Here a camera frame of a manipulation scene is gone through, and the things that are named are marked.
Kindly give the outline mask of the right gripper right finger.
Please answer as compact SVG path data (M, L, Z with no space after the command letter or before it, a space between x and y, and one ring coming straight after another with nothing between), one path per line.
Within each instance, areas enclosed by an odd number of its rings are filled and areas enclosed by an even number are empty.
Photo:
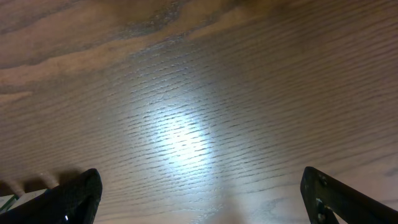
M306 167L300 192L311 223L397 223L397 211L314 167Z

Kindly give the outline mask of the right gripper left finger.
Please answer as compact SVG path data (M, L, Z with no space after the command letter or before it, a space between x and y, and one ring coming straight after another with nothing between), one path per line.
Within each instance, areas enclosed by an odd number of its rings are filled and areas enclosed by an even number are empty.
M1 223L76 223L93 224L101 200L103 184L96 169L81 174L77 171L60 174L60 184L46 188L43 180L25 183L27 192L47 189L38 197L1 213Z

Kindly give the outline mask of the white block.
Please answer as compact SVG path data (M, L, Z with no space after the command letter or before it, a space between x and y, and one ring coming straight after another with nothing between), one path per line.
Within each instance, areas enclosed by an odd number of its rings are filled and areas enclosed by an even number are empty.
M47 189L41 189L18 196L9 189L1 189L1 213L5 213L8 210L16 208L23 203L44 194L46 191Z

